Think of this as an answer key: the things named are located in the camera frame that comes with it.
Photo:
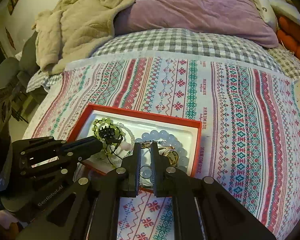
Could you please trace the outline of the red jewelry box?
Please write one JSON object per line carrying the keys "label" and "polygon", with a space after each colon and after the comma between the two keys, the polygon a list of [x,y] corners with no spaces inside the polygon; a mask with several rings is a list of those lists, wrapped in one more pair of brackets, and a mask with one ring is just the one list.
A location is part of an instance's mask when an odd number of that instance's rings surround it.
{"label": "red jewelry box", "polygon": [[[68,140],[75,141],[94,135],[92,131],[93,121],[102,118],[109,118],[115,125],[119,126],[125,134],[124,141],[129,144],[132,144],[138,138],[143,139],[143,133],[153,135],[154,133],[151,133],[151,131],[157,131],[159,135],[161,131],[166,131],[168,134],[173,135],[174,146],[177,146],[176,150],[179,157],[181,157],[181,161],[178,161],[176,166],[181,166],[184,171],[186,168],[187,175],[195,176],[201,140],[202,124],[200,121],[89,104],[79,117]],[[141,187],[152,188],[150,182],[150,152],[148,149],[143,149],[141,154]],[[101,153],[97,153],[82,162],[97,173],[106,174],[115,167],[119,167],[122,162],[116,156],[109,159],[113,165],[106,156],[103,157]]]}

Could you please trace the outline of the grey chair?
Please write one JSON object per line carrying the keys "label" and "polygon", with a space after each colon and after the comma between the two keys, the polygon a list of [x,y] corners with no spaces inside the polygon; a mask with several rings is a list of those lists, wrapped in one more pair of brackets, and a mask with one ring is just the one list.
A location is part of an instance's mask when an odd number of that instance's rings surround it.
{"label": "grey chair", "polygon": [[40,69],[36,62],[36,38],[37,32],[25,42],[21,59],[8,57],[0,64],[0,88],[11,85],[13,88],[20,83],[24,88],[31,77]]}

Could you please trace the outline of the patterned cross-stitch bedspread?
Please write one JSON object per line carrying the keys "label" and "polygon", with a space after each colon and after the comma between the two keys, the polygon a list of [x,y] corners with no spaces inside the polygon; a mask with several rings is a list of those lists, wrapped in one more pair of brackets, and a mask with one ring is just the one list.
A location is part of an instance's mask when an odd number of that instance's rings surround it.
{"label": "patterned cross-stitch bedspread", "polygon": [[88,104],[200,121],[211,176],[277,239],[300,222],[300,81],[254,64],[158,51],[67,65],[25,138],[68,139]]}

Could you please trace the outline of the orange plush toy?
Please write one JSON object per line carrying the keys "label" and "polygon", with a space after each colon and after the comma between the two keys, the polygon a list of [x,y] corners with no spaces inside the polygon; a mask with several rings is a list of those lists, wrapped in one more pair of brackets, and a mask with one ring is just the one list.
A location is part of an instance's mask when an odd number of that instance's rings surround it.
{"label": "orange plush toy", "polygon": [[279,17],[278,24],[276,34],[279,42],[300,60],[300,25],[285,16]]}

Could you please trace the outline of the black flower hair clip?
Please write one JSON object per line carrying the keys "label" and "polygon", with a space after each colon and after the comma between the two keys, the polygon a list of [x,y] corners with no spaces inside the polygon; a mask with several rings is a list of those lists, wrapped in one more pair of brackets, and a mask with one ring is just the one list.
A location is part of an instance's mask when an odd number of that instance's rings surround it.
{"label": "black flower hair clip", "polygon": [[112,126],[104,126],[98,130],[98,134],[106,144],[118,144],[121,142],[121,133],[116,134],[116,129]]}

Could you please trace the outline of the beige fleece blanket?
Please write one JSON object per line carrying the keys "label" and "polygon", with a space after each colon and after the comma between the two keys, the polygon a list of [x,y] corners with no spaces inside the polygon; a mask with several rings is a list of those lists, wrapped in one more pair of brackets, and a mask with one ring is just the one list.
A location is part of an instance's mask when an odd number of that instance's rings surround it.
{"label": "beige fleece blanket", "polygon": [[37,32],[36,63],[50,75],[72,61],[89,58],[115,36],[115,16],[136,0],[59,0],[53,10],[40,12],[32,26]]}

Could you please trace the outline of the pink bead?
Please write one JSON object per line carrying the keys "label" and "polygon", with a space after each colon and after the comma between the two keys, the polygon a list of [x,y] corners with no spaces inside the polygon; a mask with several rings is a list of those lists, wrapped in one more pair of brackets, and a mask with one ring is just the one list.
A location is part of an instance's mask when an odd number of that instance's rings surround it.
{"label": "pink bead", "polygon": [[126,141],[122,141],[120,143],[120,147],[121,147],[122,150],[127,151],[127,152],[129,152],[133,149],[133,145],[126,142]]}

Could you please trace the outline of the gold rings cluster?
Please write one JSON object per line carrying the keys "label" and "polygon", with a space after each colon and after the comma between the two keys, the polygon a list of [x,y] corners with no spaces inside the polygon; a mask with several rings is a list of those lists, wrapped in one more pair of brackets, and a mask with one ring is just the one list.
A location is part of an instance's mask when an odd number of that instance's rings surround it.
{"label": "gold rings cluster", "polygon": [[153,143],[157,143],[158,151],[160,155],[168,157],[170,165],[176,167],[179,161],[179,154],[173,146],[160,146],[157,141],[152,140]]}

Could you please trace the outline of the purple pillow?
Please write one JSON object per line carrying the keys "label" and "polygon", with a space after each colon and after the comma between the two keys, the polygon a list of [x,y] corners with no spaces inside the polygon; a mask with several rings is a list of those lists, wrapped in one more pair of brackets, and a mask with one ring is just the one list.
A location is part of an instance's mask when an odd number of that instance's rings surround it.
{"label": "purple pillow", "polygon": [[279,42],[262,19],[253,0],[136,0],[118,13],[115,34],[143,30],[184,28],[245,38],[265,48]]}

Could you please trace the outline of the small gold earring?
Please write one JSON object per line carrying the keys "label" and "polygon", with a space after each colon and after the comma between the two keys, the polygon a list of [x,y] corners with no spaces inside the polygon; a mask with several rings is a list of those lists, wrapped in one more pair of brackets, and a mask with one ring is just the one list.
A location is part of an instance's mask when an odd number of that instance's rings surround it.
{"label": "small gold earring", "polygon": [[144,142],[141,142],[141,148],[144,149],[144,148],[150,148],[151,144],[152,144],[152,141],[144,141]]}

